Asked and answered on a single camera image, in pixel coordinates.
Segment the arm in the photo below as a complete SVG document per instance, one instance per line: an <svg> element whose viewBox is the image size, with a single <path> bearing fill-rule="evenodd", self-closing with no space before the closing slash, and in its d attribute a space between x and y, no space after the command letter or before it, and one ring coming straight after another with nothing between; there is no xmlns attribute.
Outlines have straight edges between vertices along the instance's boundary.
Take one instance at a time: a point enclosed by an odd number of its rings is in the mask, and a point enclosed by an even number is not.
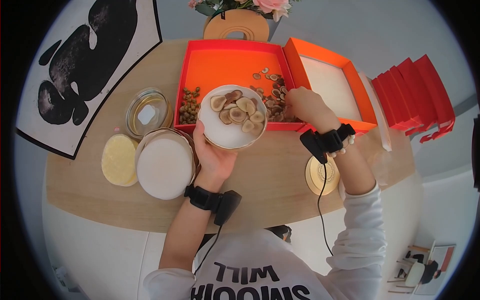
<svg viewBox="0 0 480 300"><path fill-rule="evenodd" d="M320 134L341 125L322 97L304 87L290 90L286 101L297 117L312 124ZM386 248L380 189L356 144L334 160L347 192L346 229L332 247L333 256L327 258L332 270L326 277L333 285L331 289L348 299L374 299L382 279L380 265Z"/></svg>
<svg viewBox="0 0 480 300"><path fill-rule="evenodd" d="M237 153L223 151L208 144L204 130L204 125L198 120L193 140L202 169L194 186L200 186L209 192L220 192L223 182L232 173ZM189 198L185 199L168 229L159 269L192 270L193 259L204 237L210 214L210 211L190 204Z"/></svg>

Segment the gold round coaster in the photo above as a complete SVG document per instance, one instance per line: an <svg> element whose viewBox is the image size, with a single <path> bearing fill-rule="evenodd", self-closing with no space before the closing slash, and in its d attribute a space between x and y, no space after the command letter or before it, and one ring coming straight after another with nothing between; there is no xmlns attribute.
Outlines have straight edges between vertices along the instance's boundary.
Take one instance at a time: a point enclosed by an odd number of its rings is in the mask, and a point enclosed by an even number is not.
<svg viewBox="0 0 480 300"><path fill-rule="evenodd" d="M327 195L331 193L338 185L340 181L340 173L336 168L335 161L333 158L327 156L327 163L326 163L327 175L326 175L326 184L324 193L322 195ZM318 162L315 157L310 157L310 160L307 163L307 167L305 168L305 180L307 181L307 185L310 190L320 195L322 191L322 187L324 185L325 179L325 172L324 167Z"/></svg>

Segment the wooden table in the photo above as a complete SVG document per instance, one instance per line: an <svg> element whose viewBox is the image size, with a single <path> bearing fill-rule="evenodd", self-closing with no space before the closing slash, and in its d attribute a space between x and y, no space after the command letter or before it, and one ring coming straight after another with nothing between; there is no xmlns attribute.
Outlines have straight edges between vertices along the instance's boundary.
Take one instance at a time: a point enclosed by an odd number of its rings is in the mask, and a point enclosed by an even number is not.
<svg viewBox="0 0 480 300"><path fill-rule="evenodd" d="M141 89L160 88L175 107L180 69L187 40L165 41L140 61L115 88L92 122L78 151L70 160L48 155L48 202L64 211L96 222L136 230L166 232L183 197L163 201L151 197L139 183L131 187L110 184L102 174L100 160L105 143L115 132L126 134L125 112ZM266 228L305 220L318 215L317 195L305 181L311 154L297 132L265 132L254 145L239 153L223 191L235 190L242 201L224 225L225 231ZM393 151L388 170L388 188L415 171L410 140L390 131ZM355 140L368 159L384 151L378 128ZM337 190L322 196L320 209L329 213L343 207ZM207 232L217 226L211 219Z"/></svg>

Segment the black cable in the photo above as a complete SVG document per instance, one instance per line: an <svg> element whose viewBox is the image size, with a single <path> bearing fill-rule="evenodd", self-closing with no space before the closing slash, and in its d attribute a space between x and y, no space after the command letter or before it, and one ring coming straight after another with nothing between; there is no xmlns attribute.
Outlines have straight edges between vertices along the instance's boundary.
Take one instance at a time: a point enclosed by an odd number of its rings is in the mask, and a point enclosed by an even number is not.
<svg viewBox="0 0 480 300"><path fill-rule="evenodd" d="M207 258L208 253L209 253L210 250L213 248L213 245L215 245L216 240L218 239L218 236L220 235L220 230L222 230L222 226L223 226L223 225L221 225L220 228L218 228L218 232L216 233L215 241L213 241L212 246L210 246L210 248L208 248L207 253L205 254L205 256L204 256L204 258L202 259L202 262L200 263L200 265L198 266L198 268L195 270L195 273L193 274L193 276L197 275L197 272L198 272L198 270L200 269L200 267L202 266L202 264L204 263L205 258Z"/></svg>
<svg viewBox="0 0 480 300"><path fill-rule="evenodd" d="M325 171L325 176L324 176L324 186L322 187L322 191L320 192L320 196L318 196L318 201L317 201L317 208L318 208L318 213L320 214L320 218L322 219L322 227L324 229L324 239L325 239L325 245L327 245L328 251L330 254L333 256L332 250L330 250L330 247L328 246L327 242L327 236L325 234L325 224L324 224L324 217L322 216L322 212L320 211L320 197L324 193L325 185L327 183L327 167L324 164L324 171Z"/></svg>

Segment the hand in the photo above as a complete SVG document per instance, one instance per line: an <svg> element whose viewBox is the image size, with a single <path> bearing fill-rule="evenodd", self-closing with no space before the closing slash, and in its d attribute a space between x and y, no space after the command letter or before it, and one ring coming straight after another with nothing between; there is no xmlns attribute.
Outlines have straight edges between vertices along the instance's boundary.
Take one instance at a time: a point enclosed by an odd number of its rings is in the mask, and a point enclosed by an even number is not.
<svg viewBox="0 0 480 300"><path fill-rule="evenodd" d="M291 89L285 95L285 102L292 106L295 116L312 124L320 134L340 128L341 123L335 113L314 91L303 86Z"/></svg>
<svg viewBox="0 0 480 300"><path fill-rule="evenodd" d="M195 180L194 186L199 185L209 192L219 192L223 182L232 173L237 152L215 148L205 140L204 131L204 124L197 120L193 131L193 141L202 169Z"/></svg>

